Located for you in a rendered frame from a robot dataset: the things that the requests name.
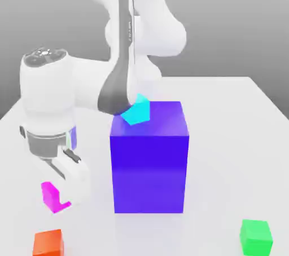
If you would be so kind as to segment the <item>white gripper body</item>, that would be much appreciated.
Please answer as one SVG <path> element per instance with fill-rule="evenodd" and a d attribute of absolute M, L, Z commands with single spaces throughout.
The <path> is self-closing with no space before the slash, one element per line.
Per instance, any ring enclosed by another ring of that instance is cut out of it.
<path fill-rule="evenodd" d="M 48 160 L 49 181 L 58 189 L 61 202 L 79 205 L 90 197 L 90 171 L 83 161 L 76 163 L 68 156 Z"/>

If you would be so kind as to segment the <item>small magenta cube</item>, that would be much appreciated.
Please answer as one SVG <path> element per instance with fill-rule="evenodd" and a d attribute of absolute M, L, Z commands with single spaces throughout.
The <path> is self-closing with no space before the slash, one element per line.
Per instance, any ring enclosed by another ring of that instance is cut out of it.
<path fill-rule="evenodd" d="M 59 190 L 51 182 L 41 183 L 41 189 L 43 202 L 51 212 L 58 213 L 71 206 L 69 201 L 60 202 Z"/>

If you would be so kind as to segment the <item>small orange cube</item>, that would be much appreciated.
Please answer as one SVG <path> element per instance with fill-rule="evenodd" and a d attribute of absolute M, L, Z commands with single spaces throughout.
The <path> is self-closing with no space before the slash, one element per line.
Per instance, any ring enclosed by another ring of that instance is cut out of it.
<path fill-rule="evenodd" d="M 61 229 L 36 233 L 32 256 L 64 256 L 64 241 Z"/>

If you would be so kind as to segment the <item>small cyan cube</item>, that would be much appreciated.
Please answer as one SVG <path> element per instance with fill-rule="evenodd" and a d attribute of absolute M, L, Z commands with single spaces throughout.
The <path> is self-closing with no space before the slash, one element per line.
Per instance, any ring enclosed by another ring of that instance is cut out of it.
<path fill-rule="evenodd" d="M 127 111 L 121 114 L 121 117 L 129 124 L 136 125 L 138 123 L 150 120 L 150 101 L 138 94 L 135 103 Z"/>

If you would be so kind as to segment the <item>small green cube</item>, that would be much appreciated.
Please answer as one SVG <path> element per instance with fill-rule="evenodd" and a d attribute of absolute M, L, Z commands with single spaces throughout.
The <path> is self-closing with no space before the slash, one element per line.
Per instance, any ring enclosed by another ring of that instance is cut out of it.
<path fill-rule="evenodd" d="M 244 256 L 269 256 L 273 237 L 267 221 L 243 219 L 240 243 Z"/>

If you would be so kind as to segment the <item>large blue box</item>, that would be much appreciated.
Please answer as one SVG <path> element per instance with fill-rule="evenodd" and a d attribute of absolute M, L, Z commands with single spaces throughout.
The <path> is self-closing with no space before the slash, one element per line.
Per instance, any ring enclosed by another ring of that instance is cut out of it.
<path fill-rule="evenodd" d="M 116 213 L 182 213 L 189 130 L 179 101 L 152 101 L 150 120 L 113 118 L 110 151 Z"/>

